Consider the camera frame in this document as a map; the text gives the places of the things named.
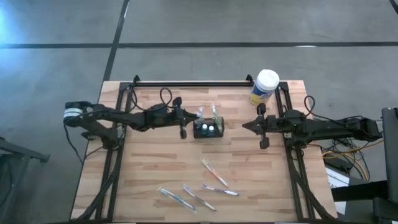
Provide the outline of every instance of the black equipment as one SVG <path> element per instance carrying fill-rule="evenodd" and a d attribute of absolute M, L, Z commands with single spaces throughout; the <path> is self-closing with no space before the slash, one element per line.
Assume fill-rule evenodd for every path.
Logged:
<path fill-rule="evenodd" d="M 171 112 L 166 104 L 160 103 L 143 112 L 132 114 L 87 101 L 68 102 L 65 104 L 63 123 L 69 127 L 86 129 L 87 132 L 81 135 L 88 140 L 93 136 L 100 137 L 105 149 L 115 149 L 119 146 L 118 130 L 106 128 L 97 120 L 126 124 L 136 131 L 179 125 L 180 137 L 185 139 L 187 138 L 186 125 L 198 117 L 196 114 L 181 109 L 181 104 L 181 97 L 176 97 L 172 102 Z"/>
<path fill-rule="evenodd" d="M 283 117 L 268 115 L 264 118 L 266 106 L 261 103 L 257 107 L 258 117 L 242 125 L 242 127 L 261 135 L 260 148 L 269 146 L 266 133 L 284 133 L 287 144 L 294 149 L 306 148 L 314 140 L 355 138 L 362 141 L 375 141 L 382 138 L 377 123 L 368 118 L 349 117 L 340 120 L 307 119 L 309 114 L 297 110 L 287 110 Z"/>
<path fill-rule="evenodd" d="M 195 139 L 200 138 L 222 138 L 224 136 L 224 118 L 218 117 L 220 125 L 217 124 L 215 118 L 203 118 L 200 123 L 193 124 L 193 137 Z"/>

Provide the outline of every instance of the white lid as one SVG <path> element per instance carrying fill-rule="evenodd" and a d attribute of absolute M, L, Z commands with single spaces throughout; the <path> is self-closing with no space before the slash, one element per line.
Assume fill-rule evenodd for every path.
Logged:
<path fill-rule="evenodd" d="M 263 90 L 275 90 L 279 84 L 279 76 L 276 72 L 263 69 L 257 76 L 256 85 Z"/>

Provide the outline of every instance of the wire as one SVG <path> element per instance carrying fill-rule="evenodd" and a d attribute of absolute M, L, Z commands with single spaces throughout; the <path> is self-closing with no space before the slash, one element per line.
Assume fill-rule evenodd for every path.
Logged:
<path fill-rule="evenodd" d="M 346 151 L 346 152 L 342 152 L 342 153 L 340 153 L 340 155 L 337 155 L 337 156 L 331 156 L 331 157 L 327 157 L 327 158 L 324 157 L 324 159 L 334 159 L 334 158 L 340 157 L 342 154 L 347 155 L 347 154 L 352 153 L 352 152 L 358 152 L 358 151 L 360 151 L 362 149 L 365 149 L 367 147 L 372 147 L 372 146 L 378 145 L 378 144 L 382 143 L 383 141 L 384 140 L 381 140 L 381 141 L 379 141 L 379 142 L 377 142 L 375 144 L 370 144 L 370 145 L 368 145 L 369 144 L 369 142 L 368 142 L 363 147 L 359 147 L 359 148 L 356 148 L 356 149 L 351 149 L 351 150 Z"/>
<path fill-rule="evenodd" d="M 120 135 L 119 139 L 121 139 L 122 137 L 124 137 L 125 133 L 126 133 L 126 129 L 123 129 L 123 132 L 122 132 L 122 134 Z M 91 151 L 89 154 L 87 154 L 87 155 L 85 156 L 85 159 L 87 159 L 87 157 L 88 157 L 89 155 L 91 155 L 92 153 L 94 153 L 94 152 L 96 152 L 96 151 L 98 151 L 98 150 L 100 150 L 100 149 L 102 149 L 102 148 L 104 148 L 104 146 L 101 146 L 101 147 L 95 149 L 94 151 Z"/>
<path fill-rule="evenodd" d="M 360 152 L 360 153 L 362 155 L 363 163 L 365 164 L 366 170 L 368 171 L 368 174 L 369 174 L 369 179 L 368 180 L 370 180 L 371 179 L 371 171 L 369 170 L 368 164 L 366 163 L 366 160 L 365 160 L 365 157 L 363 156 L 363 153 L 362 152 Z"/>
<path fill-rule="evenodd" d="M 6 200 L 7 200 L 7 198 L 8 198 L 8 196 L 9 196 L 9 194 L 11 193 L 11 189 L 12 189 L 12 185 L 13 185 L 13 181 L 12 181 L 12 172 L 11 172 L 11 166 L 10 166 L 10 163 L 7 161 L 6 162 L 7 163 L 7 166 L 8 166 L 8 176 L 10 177 L 9 178 L 9 180 L 10 180 L 10 187 L 8 188 L 8 191 L 7 191 L 7 194 L 6 194 L 6 196 L 5 196 L 5 198 L 1 201 L 1 203 L 0 203 L 0 208 L 4 205 L 4 203 L 6 202 Z"/>
<path fill-rule="evenodd" d="M 96 152 L 96 151 L 102 149 L 103 147 L 104 147 L 104 146 L 101 146 L 101 147 L 95 149 L 94 151 L 91 151 L 89 154 L 87 154 L 87 155 L 85 156 L 85 159 L 87 159 L 87 157 L 88 157 L 89 155 L 91 155 L 92 153 L 94 153 L 94 152 Z"/>
<path fill-rule="evenodd" d="M 359 169 L 355 166 L 355 162 L 352 162 L 351 160 L 349 160 L 348 156 L 346 156 L 346 155 L 343 155 L 343 157 L 351 164 L 351 169 L 354 167 L 356 169 L 356 171 L 358 171 L 359 175 L 361 176 L 361 179 L 363 179 L 363 175 L 362 175 L 361 171 L 359 171 Z"/>
<path fill-rule="evenodd" d="M 307 105 L 307 99 L 308 99 L 308 98 L 310 98 L 310 99 L 312 100 L 312 106 L 311 106 L 311 108 L 308 108 L 308 105 Z M 309 116 L 310 114 L 312 114 L 312 116 L 316 116 L 316 117 L 318 117 L 318 118 L 327 119 L 327 120 L 332 121 L 332 122 L 334 122 L 334 123 L 336 123 L 336 124 L 340 124 L 340 125 L 344 125 L 344 126 L 347 125 L 347 124 L 349 124 L 349 123 L 341 123 L 341 122 L 336 121 L 336 120 L 334 120 L 334 119 L 327 118 L 327 117 L 325 117 L 325 116 L 320 116 L 320 115 L 315 114 L 314 112 L 312 112 L 313 109 L 315 108 L 315 103 L 316 103 L 315 98 L 314 98 L 313 96 L 311 96 L 311 95 L 307 95 L 307 96 L 304 98 L 304 106 L 305 106 L 305 109 L 307 109 L 307 111 L 308 111 L 308 113 L 305 115 L 306 117 Z M 363 116 L 360 116 L 360 115 L 357 115 L 357 116 L 350 116 L 350 117 L 347 117 L 347 118 L 344 118 L 344 119 L 352 119 L 352 118 L 361 118 L 361 119 L 362 119 Z"/>
<path fill-rule="evenodd" d="M 363 169 L 363 166 L 361 165 L 361 163 L 359 163 L 354 157 L 352 157 L 350 155 L 345 155 L 345 156 L 347 156 L 347 157 L 351 158 L 352 160 L 354 160 L 354 162 L 357 163 L 357 165 L 359 165 L 359 168 L 361 168 L 361 170 L 362 170 L 362 172 L 363 172 L 363 174 L 365 176 L 365 180 L 369 180 L 369 177 L 366 174 L 365 169 Z"/>
<path fill-rule="evenodd" d="M 163 96 L 162 96 L 162 93 L 163 93 L 164 90 L 167 90 L 168 93 L 169 93 L 169 95 L 170 95 L 170 99 L 168 100 L 167 103 L 165 103 L 165 101 L 164 101 L 164 99 L 163 99 Z M 170 104 L 171 101 L 173 100 L 173 94 L 172 94 L 171 90 L 169 90 L 169 89 L 166 88 L 166 87 L 163 87 L 163 88 L 160 90 L 160 92 L 159 92 L 160 100 L 162 100 L 163 106 L 160 107 L 160 108 L 156 108 L 156 109 L 144 109 L 144 108 L 141 108 L 140 106 L 138 106 L 138 99 L 137 99 L 136 92 L 135 92 L 133 89 L 131 89 L 130 94 L 131 94 L 131 102 L 132 102 L 133 106 L 132 106 L 132 108 L 129 110 L 129 112 L 131 112 L 134 108 L 138 108 L 138 109 L 140 109 L 140 110 L 142 110 L 142 111 L 157 111 L 157 110 L 160 110 L 160 109 L 163 109 L 163 108 L 173 108 L 172 106 L 169 106 L 169 104 Z"/>
<path fill-rule="evenodd" d="M 300 157 L 303 158 L 304 157 L 304 150 L 303 149 L 299 149 L 299 150 L 300 150 Z"/>
<path fill-rule="evenodd" d="M 68 133 L 68 129 L 67 129 L 67 125 L 64 124 L 64 125 L 63 125 L 63 128 L 64 128 L 64 130 L 65 130 L 65 134 L 67 135 L 67 140 L 68 140 L 68 142 L 69 142 L 69 145 L 70 145 L 70 146 L 72 147 L 72 149 L 75 151 L 77 157 L 79 158 L 80 163 L 83 165 L 83 160 L 81 159 L 79 153 L 77 152 L 76 147 L 75 147 L 75 146 L 72 144 L 72 142 L 70 141 L 69 133 Z"/>

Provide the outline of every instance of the toothbrush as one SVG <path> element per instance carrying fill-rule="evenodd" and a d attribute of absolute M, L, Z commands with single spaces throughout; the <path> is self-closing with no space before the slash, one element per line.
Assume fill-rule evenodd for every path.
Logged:
<path fill-rule="evenodd" d="M 183 188 L 193 198 L 195 198 L 196 200 L 198 200 L 202 204 L 206 205 L 208 208 L 212 209 L 213 211 L 217 212 L 217 210 L 213 206 L 211 206 L 209 203 L 205 202 L 203 199 L 201 199 L 200 197 L 198 197 L 195 194 L 193 194 L 192 190 L 186 184 L 183 185 Z"/>
<path fill-rule="evenodd" d="M 221 125 L 220 118 L 218 117 L 217 108 L 214 105 L 214 103 L 211 104 L 211 108 L 213 109 L 214 119 L 215 119 L 215 123 L 217 124 L 218 131 L 223 132 L 223 126 Z"/>
<path fill-rule="evenodd" d="M 217 177 L 217 179 L 218 179 L 219 181 L 221 181 L 221 183 L 223 183 L 223 184 L 225 185 L 225 187 L 228 188 L 228 184 L 225 182 L 225 180 L 223 180 L 223 179 L 217 174 L 216 170 L 214 170 L 214 168 L 212 168 L 212 167 L 207 163 L 206 160 L 202 159 L 202 160 L 201 160 L 201 163 L 202 163 L 202 164 L 203 164 L 215 177 Z"/>
<path fill-rule="evenodd" d="M 214 190 L 215 192 L 226 193 L 226 194 L 229 194 L 229 195 L 232 195 L 232 196 L 239 196 L 239 194 L 236 193 L 236 192 L 233 192 L 233 191 L 230 191 L 230 190 L 215 189 L 213 187 L 207 186 L 206 184 L 202 184 L 201 187 L 204 188 L 204 189 L 208 189 L 208 190 Z"/>
<path fill-rule="evenodd" d="M 169 192 L 168 190 L 163 189 L 162 187 L 159 187 L 159 189 L 157 189 L 157 190 L 160 191 L 162 194 L 168 196 L 169 198 L 174 199 L 175 201 L 182 204 L 185 208 L 188 208 L 189 210 L 193 211 L 194 213 L 197 212 L 196 208 L 193 205 L 190 205 L 188 202 L 182 200 L 180 197 L 176 196 L 172 192 Z"/>
<path fill-rule="evenodd" d="M 197 112 L 198 119 L 195 120 L 195 124 L 198 128 L 201 128 L 201 122 L 203 119 L 203 107 L 199 107 L 199 112 Z"/>

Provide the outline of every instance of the electrical cable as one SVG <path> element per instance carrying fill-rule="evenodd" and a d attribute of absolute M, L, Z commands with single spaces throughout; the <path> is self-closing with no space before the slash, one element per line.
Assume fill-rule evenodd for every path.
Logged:
<path fill-rule="evenodd" d="M 63 125 L 63 128 L 64 128 L 64 130 L 65 130 L 65 134 L 67 135 L 67 140 L 68 140 L 68 142 L 69 142 L 69 145 L 70 145 L 70 146 L 72 147 L 72 149 L 75 151 L 77 157 L 79 158 L 80 163 L 83 165 L 83 160 L 81 159 L 79 153 L 77 152 L 76 147 L 75 147 L 75 146 L 72 144 L 72 142 L 70 141 L 69 133 L 68 133 L 68 129 L 67 129 L 67 125 L 64 124 L 64 125 Z"/>
<path fill-rule="evenodd" d="M 351 148 L 351 149 L 356 149 L 356 148 L 358 148 L 358 146 L 355 145 L 355 143 L 353 142 L 352 139 L 349 139 L 349 142 L 350 142 L 350 148 Z M 361 155 L 361 158 L 357 160 L 358 162 L 360 162 L 361 160 L 364 160 L 364 154 L 363 154 L 363 152 L 362 152 L 362 151 L 359 151 L 359 153 L 360 153 L 360 155 Z M 367 173 L 368 173 L 368 179 L 370 179 L 370 178 L 371 178 L 371 175 L 370 175 L 370 171 L 369 171 L 368 165 L 366 164 L 366 161 L 364 161 L 364 164 L 365 164 L 365 167 L 366 167 L 366 170 L 367 170 Z M 358 168 L 356 168 L 356 170 L 358 171 L 358 173 L 360 174 L 361 178 L 363 179 L 362 173 L 360 173 L 360 171 L 358 170 Z"/>
<path fill-rule="evenodd" d="M 369 179 L 368 180 L 370 180 L 371 179 L 371 171 L 369 170 L 368 164 L 366 163 L 366 160 L 365 160 L 365 157 L 363 156 L 363 153 L 362 152 L 360 152 L 360 153 L 362 155 L 363 163 L 365 164 L 366 170 L 368 171 L 368 174 L 369 174 L 369 176 L 368 176 Z"/>
<path fill-rule="evenodd" d="M 299 150 L 300 150 L 300 157 L 303 158 L 303 157 L 304 157 L 304 150 L 303 150 L 303 149 L 299 149 Z"/>
<path fill-rule="evenodd" d="M 7 198 L 8 198 L 8 196 L 9 196 L 9 194 L 11 193 L 11 189 L 12 189 L 12 185 L 13 185 L 13 180 L 12 180 L 12 172 L 11 172 L 11 166 L 10 166 L 10 163 L 7 161 L 6 162 L 7 163 L 7 166 L 8 166 L 8 176 L 9 176 L 9 180 L 10 180 L 10 187 L 8 188 L 8 191 L 7 191 L 7 194 L 6 194 L 6 196 L 4 197 L 4 199 L 1 201 L 1 203 L 0 203 L 0 208 L 4 205 L 4 203 L 6 202 L 6 200 L 7 200 Z"/>
<path fill-rule="evenodd" d="M 92 153 L 94 153 L 94 152 L 96 152 L 96 151 L 102 149 L 103 147 L 104 147 L 104 146 L 101 146 L 101 147 L 95 149 L 94 151 L 91 151 L 90 153 L 88 153 L 88 154 L 85 156 L 85 159 L 87 159 L 87 157 L 88 157 L 89 155 L 91 155 Z"/>
<path fill-rule="evenodd" d="M 354 160 L 356 161 L 356 158 L 355 158 L 355 152 L 354 153 L 352 153 L 351 155 L 353 155 L 353 158 L 354 158 Z"/>
<path fill-rule="evenodd" d="M 123 129 L 123 132 L 122 132 L 122 134 L 120 135 L 119 139 L 121 139 L 122 137 L 124 137 L 124 134 L 125 134 L 125 133 L 126 133 L 126 130 Z M 88 154 L 85 156 L 85 159 L 87 159 L 87 157 L 88 157 L 89 155 L 91 155 L 92 153 L 94 153 L 94 152 L 96 152 L 96 151 L 102 149 L 103 147 L 104 147 L 104 146 L 101 146 L 101 147 L 95 149 L 94 151 L 91 151 L 90 153 L 88 153 Z"/>
<path fill-rule="evenodd" d="M 308 108 L 308 105 L 307 105 L 307 99 L 308 99 L 308 98 L 310 98 L 310 99 L 312 100 L 312 106 L 311 106 L 311 108 Z M 341 123 L 341 122 L 338 122 L 338 121 L 336 121 L 336 120 L 334 120 L 334 119 L 327 118 L 327 117 L 325 117 L 325 116 L 320 116 L 320 115 L 315 114 L 314 112 L 312 112 L 313 109 L 315 108 L 315 103 L 316 103 L 316 101 L 315 101 L 314 97 L 311 96 L 311 95 L 307 95 L 307 96 L 304 98 L 304 106 L 305 106 L 305 109 L 307 109 L 307 111 L 308 111 L 308 113 L 305 115 L 306 117 L 309 116 L 310 114 L 312 114 L 312 116 L 316 116 L 316 117 L 318 117 L 318 118 L 327 119 L 327 120 L 332 121 L 332 122 L 334 122 L 334 123 L 336 123 L 336 124 L 340 124 L 340 125 L 347 125 L 347 124 L 348 124 L 348 123 Z M 360 116 L 360 115 L 357 115 L 357 116 L 350 116 L 350 117 L 347 117 L 347 118 L 344 118 L 344 119 L 352 119 L 352 118 L 360 118 L 360 119 L 362 119 L 363 116 Z"/>
<path fill-rule="evenodd" d="M 355 162 L 352 162 L 351 160 L 349 160 L 348 159 L 348 156 L 346 156 L 346 155 L 343 155 L 343 157 L 347 160 L 347 162 L 349 162 L 350 164 L 351 164 L 351 168 L 355 168 L 356 169 L 356 171 L 359 173 L 359 175 L 361 176 L 361 179 L 363 179 L 363 175 L 362 175 L 362 172 L 361 171 L 359 171 L 359 169 L 355 166 Z"/>
<path fill-rule="evenodd" d="M 363 169 L 363 166 L 356 159 L 354 159 L 354 157 L 352 157 L 350 155 L 345 155 L 345 156 L 347 156 L 347 157 L 351 158 L 352 160 L 354 160 L 354 162 L 357 163 L 357 165 L 359 165 L 359 168 L 361 168 L 363 174 L 365 175 L 365 180 L 369 180 L 369 177 L 366 174 L 365 169 Z"/>
<path fill-rule="evenodd" d="M 308 145 L 309 146 L 319 146 L 319 147 L 321 147 L 322 151 L 330 151 L 330 150 L 333 150 L 339 144 L 340 143 L 335 143 L 334 141 L 332 141 L 332 145 L 330 147 L 328 147 L 328 148 L 325 148 L 325 147 L 323 147 L 323 146 L 321 146 L 319 144 L 308 144 Z"/>
<path fill-rule="evenodd" d="M 380 143 L 382 143 L 384 140 L 381 140 L 381 141 L 379 141 L 379 142 L 377 142 L 377 143 L 375 143 L 375 144 L 370 144 L 370 145 L 368 145 L 370 142 L 368 142 L 368 143 L 366 143 L 363 147 L 359 147 L 359 148 L 356 148 L 356 149 L 351 149 L 351 150 L 349 150 L 349 151 L 346 151 L 346 152 L 342 152 L 342 153 L 340 153 L 339 155 L 337 155 L 337 156 L 331 156 L 331 157 L 323 157 L 324 159 L 334 159 L 334 158 L 337 158 L 337 157 L 340 157 L 342 154 L 349 154 L 349 153 L 353 153 L 353 152 L 358 152 L 358 151 L 360 151 L 360 150 L 362 150 L 362 149 L 365 149 L 365 148 L 367 148 L 367 147 L 372 147 L 372 146 L 375 146 L 375 145 L 378 145 L 378 144 L 380 144 Z"/>
<path fill-rule="evenodd" d="M 168 93 L 169 93 L 169 95 L 170 95 L 170 99 L 168 100 L 167 103 L 164 101 L 163 96 L 162 96 L 162 93 L 163 93 L 164 90 L 167 90 Z M 138 99 L 137 99 L 136 92 L 135 92 L 133 89 L 131 89 L 130 94 L 131 94 L 131 102 L 132 102 L 132 105 L 133 105 L 133 106 L 132 106 L 132 108 L 129 110 L 129 112 L 131 112 L 134 108 L 138 108 L 138 109 L 140 109 L 140 110 L 142 110 L 142 111 L 157 111 L 157 110 L 160 110 L 160 109 L 163 109 L 163 108 L 173 108 L 172 106 L 169 106 L 169 104 L 170 104 L 170 103 L 172 102 L 172 100 L 173 100 L 173 94 L 172 94 L 171 90 L 169 90 L 169 89 L 166 88 L 166 87 L 163 87 L 163 88 L 160 90 L 160 92 L 159 92 L 160 100 L 162 100 L 163 106 L 160 107 L 160 108 L 156 108 L 156 109 L 144 109 L 144 108 L 141 108 L 140 106 L 138 106 Z"/>

